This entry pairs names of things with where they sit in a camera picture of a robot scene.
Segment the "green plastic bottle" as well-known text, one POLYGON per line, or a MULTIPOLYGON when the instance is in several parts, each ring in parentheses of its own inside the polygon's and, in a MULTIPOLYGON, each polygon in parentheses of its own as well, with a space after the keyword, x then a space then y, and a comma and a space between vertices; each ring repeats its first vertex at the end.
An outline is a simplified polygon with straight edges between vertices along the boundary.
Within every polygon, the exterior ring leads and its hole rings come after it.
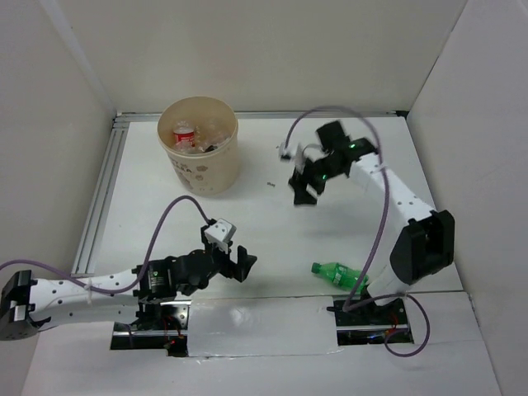
POLYGON ((338 262, 324 264, 314 262, 311 266, 311 272, 345 291, 352 291, 361 274, 361 270, 351 269, 338 262))

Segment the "large red label bottle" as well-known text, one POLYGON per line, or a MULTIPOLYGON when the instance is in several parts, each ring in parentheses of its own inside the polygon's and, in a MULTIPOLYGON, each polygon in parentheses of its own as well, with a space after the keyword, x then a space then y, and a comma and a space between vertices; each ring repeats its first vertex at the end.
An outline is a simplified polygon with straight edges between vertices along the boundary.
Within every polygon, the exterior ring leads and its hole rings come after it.
POLYGON ((195 148, 195 133, 196 128, 190 121, 179 120, 173 128, 173 148, 181 152, 192 151, 195 148))

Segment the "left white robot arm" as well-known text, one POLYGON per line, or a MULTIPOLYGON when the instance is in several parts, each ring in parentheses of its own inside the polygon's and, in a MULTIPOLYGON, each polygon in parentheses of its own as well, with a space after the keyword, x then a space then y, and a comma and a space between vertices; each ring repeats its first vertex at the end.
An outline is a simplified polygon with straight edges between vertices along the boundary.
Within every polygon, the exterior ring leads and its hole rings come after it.
POLYGON ((236 228, 219 220, 201 228, 202 249, 152 260, 147 266, 85 279, 37 279, 16 272, 1 292, 1 339, 15 341, 70 323, 138 323, 157 327, 164 304, 208 287, 214 276, 243 282, 257 257, 239 246, 232 260, 236 228))

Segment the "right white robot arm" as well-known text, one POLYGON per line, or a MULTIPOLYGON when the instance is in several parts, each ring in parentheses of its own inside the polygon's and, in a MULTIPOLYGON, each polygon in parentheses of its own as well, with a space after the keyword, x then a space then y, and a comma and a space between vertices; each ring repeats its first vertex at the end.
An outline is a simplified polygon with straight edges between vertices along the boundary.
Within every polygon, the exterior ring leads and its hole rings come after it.
POLYGON ((453 263, 455 219, 448 210, 437 211, 418 198, 384 164, 379 142, 351 139, 338 120, 318 128, 316 135, 315 146, 322 153, 316 160, 305 154, 304 146, 293 153, 280 147, 281 158, 295 163, 288 181, 294 204, 316 205, 327 182, 344 175, 382 206, 375 242, 380 243, 388 222, 398 230, 388 264, 361 292, 361 317, 379 323, 387 316, 390 303, 453 263))

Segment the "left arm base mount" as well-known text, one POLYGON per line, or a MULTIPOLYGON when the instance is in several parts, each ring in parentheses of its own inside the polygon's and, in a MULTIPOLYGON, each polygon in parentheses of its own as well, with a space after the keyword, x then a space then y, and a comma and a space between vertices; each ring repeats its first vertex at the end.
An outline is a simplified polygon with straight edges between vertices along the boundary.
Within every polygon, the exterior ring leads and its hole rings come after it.
POLYGON ((114 323, 110 349, 164 350, 167 356, 188 357, 190 311, 190 300, 140 304, 132 323, 114 323))

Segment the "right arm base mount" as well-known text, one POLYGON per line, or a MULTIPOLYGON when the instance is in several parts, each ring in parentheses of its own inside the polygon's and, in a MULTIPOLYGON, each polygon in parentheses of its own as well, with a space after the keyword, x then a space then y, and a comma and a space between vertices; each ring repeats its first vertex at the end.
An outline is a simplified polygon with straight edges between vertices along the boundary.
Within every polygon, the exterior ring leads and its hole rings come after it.
POLYGON ((391 343, 413 343, 408 316, 401 299, 384 307, 367 305, 346 313, 342 310, 344 299, 334 298, 327 311, 334 315, 337 344, 341 347, 383 345, 387 336, 395 333, 391 343))

